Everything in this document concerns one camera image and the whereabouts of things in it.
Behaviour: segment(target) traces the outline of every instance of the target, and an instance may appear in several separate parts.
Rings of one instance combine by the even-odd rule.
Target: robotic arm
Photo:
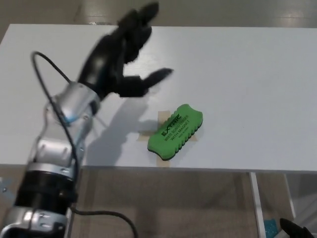
[[[149,39],[152,29],[148,23],[158,9],[158,3],[152,3],[125,15],[117,29],[96,44],[78,81],[70,82],[62,93],[49,98],[44,129],[31,150],[16,201],[3,220],[0,238],[64,237],[67,211],[77,199],[85,139],[101,101],[112,92],[121,97],[142,97],[172,72],[163,68],[144,80],[123,76],[124,64],[135,60]],[[35,55],[45,58],[41,53],[33,54],[34,58]]]

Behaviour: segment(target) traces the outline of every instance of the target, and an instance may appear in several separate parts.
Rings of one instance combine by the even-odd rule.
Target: green felt
[[[184,104],[150,137],[148,150],[170,160],[202,123],[203,113]]]

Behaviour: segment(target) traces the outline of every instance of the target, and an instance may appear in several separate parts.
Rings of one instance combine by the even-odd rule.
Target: floor
[[[0,41],[10,23],[115,24],[148,0],[0,0]],[[314,0],[161,0],[156,26],[317,27]],[[0,167],[12,193],[23,167]],[[246,173],[84,169],[78,208],[123,212],[141,238],[255,238]],[[282,174],[258,174],[264,219],[292,219]],[[0,196],[0,207],[10,200]],[[5,209],[0,209],[0,218]],[[129,238],[111,217],[75,217],[72,238]]]

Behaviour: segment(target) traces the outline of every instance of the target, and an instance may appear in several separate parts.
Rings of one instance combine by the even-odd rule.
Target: black wire
[[[59,108],[59,106],[53,101],[53,99],[52,99],[49,91],[47,90],[47,87],[46,87],[46,85],[45,85],[45,83],[44,83],[44,81],[42,79],[42,76],[41,76],[40,71],[39,71],[38,64],[36,62],[36,56],[40,56],[40,57],[44,58],[58,73],[61,74],[61,76],[68,83],[70,83],[71,80],[46,55],[44,55],[43,53],[38,52],[38,51],[32,52],[31,60],[32,60],[32,65],[33,65],[33,68],[35,70],[36,76],[37,76],[37,78],[39,80],[39,83],[40,83],[40,85],[41,85],[41,87],[42,87],[42,89],[44,91],[44,94],[48,98],[48,100],[49,100],[49,102],[50,102],[50,104],[51,104],[51,106],[52,106],[52,108],[53,108],[58,120],[60,121],[60,124],[63,127],[63,129],[65,131],[65,134],[67,136],[67,139],[69,140],[69,143],[71,145],[72,156],[73,156],[73,159],[75,160],[74,184],[76,184],[77,180],[78,180],[78,173],[79,173],[79,162],[78,162],[78,158],[77,158],[77,154],[76,154],[76,147],[75,147],[75,145],[73,143],[73,140],[72,140],[72,138],[70,136],[70,133],[68,131],[66,122],[64,120],[64,115],[63,115],[61,109]],[[81,216],[109,215],[109,216],[119,217],[119,218],[123,219],[126,223],[129,224],[129,226],[131,227],[131,230],[133,232],[134,238],[138,238],[139,237],[137,229],[136,229],[135,225],[133,224],[133,222],[128,217],[126,217],[125,215],[123,215],[121,213],[111,212],[111,211],[79,211],[79,210],[77,210],[74,207],[71,207],[70,209],[71,209],[71,211],[73,213],[75,213],[77,215],[81,215]]]

